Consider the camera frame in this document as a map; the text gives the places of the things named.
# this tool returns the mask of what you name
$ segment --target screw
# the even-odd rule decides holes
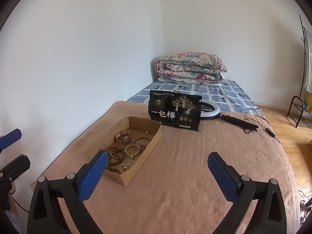
[[[43,177],[43,176],[41,176],[39,179],[38,179],[38,181],[41,183],[41,182],[44,182],[46,180],[46,177]]]
[[[277,185],[277,180],[274,179],[274,178],[272,178],[272,179],[271,179],[271,183],[272,183],[273,185]]]
[[[245,174],[241,176],[241,179],[244,180],[244,181],[249,181],[250,180],[249,176],[245,175]]]
[[[68,179],[72,179],[72,178],[74,178],[75,177],[75,174],[74,173],[68,173],[67,175],[66,175],[66,178],[68,178]]]

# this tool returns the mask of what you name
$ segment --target folded quilt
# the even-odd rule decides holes
[[[155,71],[171,82],[217,84],[227,68],[214,54],[187,52],[165,55],[156,62]]]

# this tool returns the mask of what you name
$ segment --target blue checkered bedsheet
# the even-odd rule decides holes
[[[216,103],[222,112],[247,112],[264,117],[262,111],[253,103],[245,91],[235,81],[231,80],[224,80],[221,86],[195,83],[163,83],[157,81],[147,86],[128,101],[148,104],[150,90],[176,90],[180,93],[201,95],[203,100],[210,100]]]

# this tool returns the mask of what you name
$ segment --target bed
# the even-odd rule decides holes
[[[224,112],[242,119],[239,112]],[[146,104],[116,102],[80,135],[49,167],[49,180],[77,172],[88,162],[86,150],[116,122],[127,116],[149,118]],[[269,122],[254,116],[265,127]],[[127,187],[103,175],[91,198],[84,202],[103,233],[212,233],[231,207],[207,168],[209,153],[217,151],[239,174],[253,180],[278,180],[285,204],[288,234],[299,229],[296,180],[289,160],[276,139],[263,130],[245,134],[220,119],[203,120],[198,131],[161,127],[162,137]],[[72,233],[78,233],[60,200]],[[238,234],[243,233],[249,211]]]
[[[253,103],[246,92],[244,92],[238,83],[232,80],[224,80],[219,85],[156,81],[128,101],[147,104],[149,102],[150,90],[175,90],[185,94],[201,95],[203,100],[215,102],[222,112],[247,112],[264,117],[262,111]]]

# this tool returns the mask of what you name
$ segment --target bangle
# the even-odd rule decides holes
[[[147,139],[147,140],[149,140],[149,143],[150,143],[150,141],[151,141],[151,139],[149,139],[149,138],[147,138],[147,137],[140,137],[140,138],[136,139],[136,140],[133,142],[133,148],[138,149],[138,150],[146,149],[147,145],[139,145],[139,144],[136,144],[136,143],[135,143],[137,140],[140,140],[140,139]]]

